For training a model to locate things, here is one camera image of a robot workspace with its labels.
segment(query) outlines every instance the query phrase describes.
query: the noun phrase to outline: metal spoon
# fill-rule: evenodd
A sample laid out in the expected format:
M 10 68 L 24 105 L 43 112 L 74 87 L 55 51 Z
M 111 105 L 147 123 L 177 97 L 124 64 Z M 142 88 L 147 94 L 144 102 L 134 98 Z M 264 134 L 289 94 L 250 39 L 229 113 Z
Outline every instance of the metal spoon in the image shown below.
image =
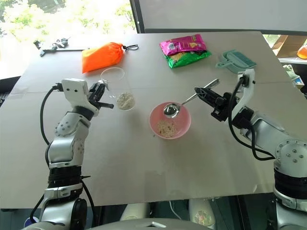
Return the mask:
M 220 83 L 220 80 L 214 79 L 209 84 L 207 84 L 204 88 L 212 89 L 214 86 L 218 85 L 219 83 Z M 182 104 L 177 104 L 177 103 L 167 104 L 163 109 L 164 115 L 168 118 L 175 118 L 178 115 L 181 106 L 183 106 L 185 103 L 188 103 L 189 101 L 193 100 L 196 97 L 197 97 L 197 94 L 195 93 L 194 95 L 186 99 Z

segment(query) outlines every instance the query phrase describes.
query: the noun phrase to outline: spoon handle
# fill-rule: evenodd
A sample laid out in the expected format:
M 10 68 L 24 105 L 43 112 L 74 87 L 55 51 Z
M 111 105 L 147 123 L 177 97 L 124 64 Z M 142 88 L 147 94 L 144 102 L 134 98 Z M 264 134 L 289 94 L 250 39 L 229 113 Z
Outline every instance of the spoon handle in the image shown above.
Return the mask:
M 220 80 L 218 80 L 217 78 L 214 79 L 213 81 L 211 81 L 209 84 L 207 84 L 204 88 L 206 89 L 212 89 L 213 87 L 217 86 L 220 83 Z M 197 94 L 193 94 L 192 96 L 190 96 L 188 99 L 186 99 L 184 101 L 184 103 L 182 103 L 181 105 L 184 105 L 185 103 L 188 103 L 189 101 L 193 100 L 195 97 L 197 97 Z

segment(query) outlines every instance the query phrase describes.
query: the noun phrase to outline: gray table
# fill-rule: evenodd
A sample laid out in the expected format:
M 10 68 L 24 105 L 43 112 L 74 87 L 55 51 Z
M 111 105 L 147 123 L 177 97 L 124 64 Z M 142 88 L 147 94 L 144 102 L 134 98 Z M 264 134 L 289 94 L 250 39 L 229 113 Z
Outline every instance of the gray table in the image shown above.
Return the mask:
M 281 122 L 288 131 L 307 134 L 306 101 L 293 88 L 277 58 L 257 32 L 202 33 L 213 55 L 197 63 L 169 69 L 158 43 L 186 34 L 136 34 L 122 38 L 139 44 L 118 65 L 130 81 L 136 106 L 131 111 L 102 109 L 93 118 L 85 143 L 83 174 L 96 205 L 126 204 L 209 196 L 271 192 L 273 162 L 258 162 L 240 146 L 224 123 L 210 116 L 200 100 L 187 104 L 192 124 L 180 139 L 155 137 L 150 111 L 165 101 L 183 101 L 214 78 L 220 94 L 231 92 L 236 75 L 214 68 L 217 54 L 236 48 L 258 63 L 249 106 Z M 81 74 L 80 53 L 38 58 L 0 109 L 0 207 L 33 207 L 46 188 L 48 168 L 40 135 L 39 109 L 46 91 L 63 78 L 96 82 L 102 70 Z M 102 101 L 111 102 L 105 95 Z M 70 110 L 64 94 L 53 93 L 45 106 L 45 131 Z

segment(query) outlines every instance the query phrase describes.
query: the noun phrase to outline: pink bowl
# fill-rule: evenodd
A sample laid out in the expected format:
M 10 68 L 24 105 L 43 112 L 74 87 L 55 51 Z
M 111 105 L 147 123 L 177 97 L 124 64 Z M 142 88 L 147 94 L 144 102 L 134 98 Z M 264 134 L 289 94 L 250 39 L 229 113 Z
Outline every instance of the pink bowl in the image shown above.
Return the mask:
M 175 118 L 167 118 L 164 115 L 163 109 L 167 104 L 170 104 L 170 103 L 174 103 L 174 102 L 165 102 L 165 103 L 159 104 L 156 108 L 152 110 L 149 116 L 150 128 L 157 136 L 163 139 L 177 139 L 183 136 L 188 131 L 191 125 L 191 115 L 189 111 L 186 109 L 186 107 L 184 106 L 181 106 L 180 112 Z M 161 120 L 174 122 L 177 133 L 171 138 L 166 138 L 166 137 L 161 136 L 159 134 L 158 125 L 157 125 L 158 122 Z

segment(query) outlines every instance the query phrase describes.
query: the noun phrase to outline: clear plastic cup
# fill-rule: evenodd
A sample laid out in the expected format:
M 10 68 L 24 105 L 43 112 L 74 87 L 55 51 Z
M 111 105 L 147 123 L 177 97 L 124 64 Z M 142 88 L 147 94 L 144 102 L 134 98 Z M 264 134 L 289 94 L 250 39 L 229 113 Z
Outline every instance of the clear plastic cup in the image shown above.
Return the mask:
M 131 87 L 122 68 L 108 68 L 100 74 L 100 77 L 105 83 L 110 97 L 115 99 L 116 105 L 120 110 L 130 110 L 135 106 Z

